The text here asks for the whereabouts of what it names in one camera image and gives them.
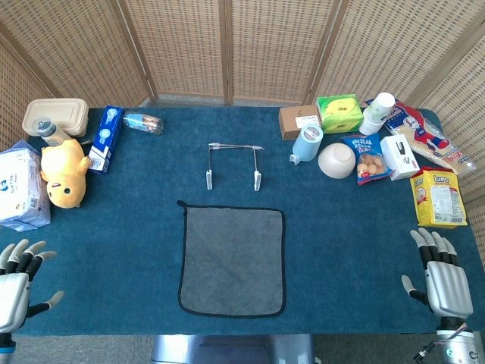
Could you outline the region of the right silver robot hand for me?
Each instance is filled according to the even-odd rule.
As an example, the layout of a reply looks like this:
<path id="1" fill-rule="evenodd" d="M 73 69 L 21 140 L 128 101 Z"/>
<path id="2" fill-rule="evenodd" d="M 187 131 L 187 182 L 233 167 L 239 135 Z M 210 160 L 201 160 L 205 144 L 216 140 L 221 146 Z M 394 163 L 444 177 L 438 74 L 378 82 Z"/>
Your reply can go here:
<path id="1" fill-rule="evenodd" d="M 428 307 L 440 319 L 439 331 L 466 331 L 466 319 L 474 313 L 465 270 L 449 240 L 420 227 L 410 235 L 418 247 L 426 290 L 419 291 L 407 275 L 401 276 L 405 292 Z"/>

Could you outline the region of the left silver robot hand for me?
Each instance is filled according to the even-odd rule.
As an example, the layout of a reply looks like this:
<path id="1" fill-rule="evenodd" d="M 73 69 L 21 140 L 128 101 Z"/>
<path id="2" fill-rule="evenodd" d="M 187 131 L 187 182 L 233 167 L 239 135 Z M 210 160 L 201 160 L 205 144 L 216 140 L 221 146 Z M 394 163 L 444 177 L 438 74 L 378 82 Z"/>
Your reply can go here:
<path id="1" fill-rule="evenodd" d="M 22 239 L 1 251 L 1 333 L 12 334 L 21 328 L 26 319 L 49 311 L 64 297 L 60 290 L 39 304 L 30 305 L 33 279 L 42 263 L 56 257 L 55 251 L 45 251 L 46 242 L 31 244 Z"/>

